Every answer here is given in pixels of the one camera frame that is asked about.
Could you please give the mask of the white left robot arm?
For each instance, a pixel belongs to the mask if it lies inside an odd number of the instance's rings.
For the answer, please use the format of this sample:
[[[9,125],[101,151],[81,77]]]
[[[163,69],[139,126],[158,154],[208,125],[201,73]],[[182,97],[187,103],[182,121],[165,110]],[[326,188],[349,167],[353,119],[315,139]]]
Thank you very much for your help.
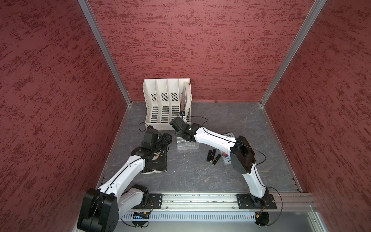
[[[122,168],[99,188],[89,189],[81,205],[77,228],[84,232],[112,232],[119,218],[136,206],[146,207],[148,189],[141,185],[128,188],[155,154],[166,150],[172,136],[148,126],[141,145],[135,148]]]

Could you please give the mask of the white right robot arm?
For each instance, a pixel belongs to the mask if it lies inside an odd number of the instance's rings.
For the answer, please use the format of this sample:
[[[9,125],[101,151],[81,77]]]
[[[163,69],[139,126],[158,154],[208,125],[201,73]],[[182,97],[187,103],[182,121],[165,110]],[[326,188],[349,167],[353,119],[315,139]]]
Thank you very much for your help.
[[[221,135],[200,124],[188,124],[180,117],[174,118],[170,125],[183,139],[206,144],[228,154],[233,169],[243,175],[252,201],[261,205],[266,204],[269,191],[256,169],[255,152],[245,137],[234,138]]]

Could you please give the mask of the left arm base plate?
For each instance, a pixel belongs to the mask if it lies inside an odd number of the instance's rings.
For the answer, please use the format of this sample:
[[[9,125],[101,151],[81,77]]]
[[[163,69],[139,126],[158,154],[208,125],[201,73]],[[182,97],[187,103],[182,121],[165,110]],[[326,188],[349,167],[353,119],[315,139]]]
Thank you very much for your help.
[[[161,193],[150,193],[148,195],[148,200],[141,205],[135,206],[133,209],[161,209],[163,201],[163,194]]]

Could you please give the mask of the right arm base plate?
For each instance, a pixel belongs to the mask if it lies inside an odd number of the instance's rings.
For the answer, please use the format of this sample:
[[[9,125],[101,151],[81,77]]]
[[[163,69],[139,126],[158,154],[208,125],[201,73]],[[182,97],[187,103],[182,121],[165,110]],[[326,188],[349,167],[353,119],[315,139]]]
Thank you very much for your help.
[[[248,210],[276,210],[277,205],[272,194],[266,196],[265,199],[260,199],[251,194],[236,194],[237,204],[239,209]]]

